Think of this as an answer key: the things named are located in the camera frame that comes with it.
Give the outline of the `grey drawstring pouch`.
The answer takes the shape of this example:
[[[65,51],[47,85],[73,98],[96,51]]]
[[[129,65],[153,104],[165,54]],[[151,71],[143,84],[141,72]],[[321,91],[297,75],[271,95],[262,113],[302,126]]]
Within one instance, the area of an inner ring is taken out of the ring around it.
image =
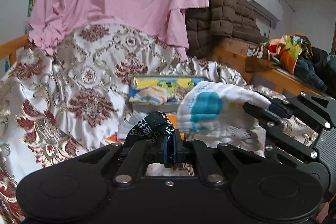
[[[181,86],[177,87],[176,91],[173,92],[173,99],[176,101],[182,100],[183,98],[185,98],[187,93],[193,90],[193,88],[194,88],[193,86],[189,86],[187,88],[183,88]]]

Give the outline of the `brown quilted jacket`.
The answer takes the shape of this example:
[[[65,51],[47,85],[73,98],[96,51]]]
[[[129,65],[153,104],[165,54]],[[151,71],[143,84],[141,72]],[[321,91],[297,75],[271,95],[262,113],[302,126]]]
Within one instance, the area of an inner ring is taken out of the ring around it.
[[[256,24],[247,0],[209,0],[209,7],[186,10],[186,29],[190,57],[210,57],[223,38],[256,44],[267,41]]]

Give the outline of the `striped orange white cloth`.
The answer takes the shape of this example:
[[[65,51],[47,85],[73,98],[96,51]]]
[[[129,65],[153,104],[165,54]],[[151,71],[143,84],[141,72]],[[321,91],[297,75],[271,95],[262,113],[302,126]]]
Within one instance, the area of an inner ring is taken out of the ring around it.
[[[150,86],[144,89],[129,88],[129,101],[150,105],[163,105],[173,98],[173,93],[160,86]]]

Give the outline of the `floral satin bedspread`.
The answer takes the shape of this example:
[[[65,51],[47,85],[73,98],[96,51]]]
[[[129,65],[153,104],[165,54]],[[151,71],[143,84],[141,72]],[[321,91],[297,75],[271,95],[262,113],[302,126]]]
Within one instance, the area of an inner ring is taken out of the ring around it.
[[[139,74],[203,76],[282,98],[216,61],[181,61],[174,47],[120,24],[79,28],[50,56],[29,45],[1,78],[1,223],[25,218],[15,196],[24,176],[122,139]]]

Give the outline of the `white air conditioner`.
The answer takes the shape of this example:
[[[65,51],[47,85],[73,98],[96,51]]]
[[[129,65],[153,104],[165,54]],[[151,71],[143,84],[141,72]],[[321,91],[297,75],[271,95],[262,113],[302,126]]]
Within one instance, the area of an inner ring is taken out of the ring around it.
[[[283,10],[279,0],[247,0],[255,11],[272,22],[279,22],[283,17]]]

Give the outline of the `wooden bed frame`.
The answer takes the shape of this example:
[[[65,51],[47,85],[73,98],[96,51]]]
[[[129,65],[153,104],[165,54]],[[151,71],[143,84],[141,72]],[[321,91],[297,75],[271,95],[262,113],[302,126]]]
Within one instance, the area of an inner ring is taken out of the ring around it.
[[[295,77],[293,73],[272,65],[266,59],[252,56],[256,45],[239,39],[224,38],[212,51],[211,60],[235,69],[248,84],[268,87],[286,97],[300,92],[322,95],[313,86]]]

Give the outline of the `white cloth blue print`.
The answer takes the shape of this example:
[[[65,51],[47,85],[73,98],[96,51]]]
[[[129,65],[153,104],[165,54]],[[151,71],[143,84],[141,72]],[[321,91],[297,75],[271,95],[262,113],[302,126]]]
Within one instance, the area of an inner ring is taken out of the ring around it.
[[[202,81],[183,100],[177,110],[177,127],[183,133],[219,133],[226,127],[251,129],[256,118],[243,105],[248,103],[262,110],[270,100],[240,86]]]

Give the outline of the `black printed sock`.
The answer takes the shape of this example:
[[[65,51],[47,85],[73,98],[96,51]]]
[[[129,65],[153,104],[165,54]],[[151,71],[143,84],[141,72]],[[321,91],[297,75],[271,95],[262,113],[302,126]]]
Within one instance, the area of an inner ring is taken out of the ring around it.
[[[165,113],[155,111],[140,119],[128,132],[123,145],[132,147],[137,141],[149,139],[162,143],[165,167],[177,164],[175,127]]]

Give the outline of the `colourful clothes pile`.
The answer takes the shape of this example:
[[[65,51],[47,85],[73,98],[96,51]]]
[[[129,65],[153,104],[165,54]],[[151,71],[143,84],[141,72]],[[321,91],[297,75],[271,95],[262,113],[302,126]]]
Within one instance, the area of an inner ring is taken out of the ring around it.
[[[335,55],[313,47],[307,36],[284,35],[261,43],[252,56],[293,73],[317,90],[335,97]]]

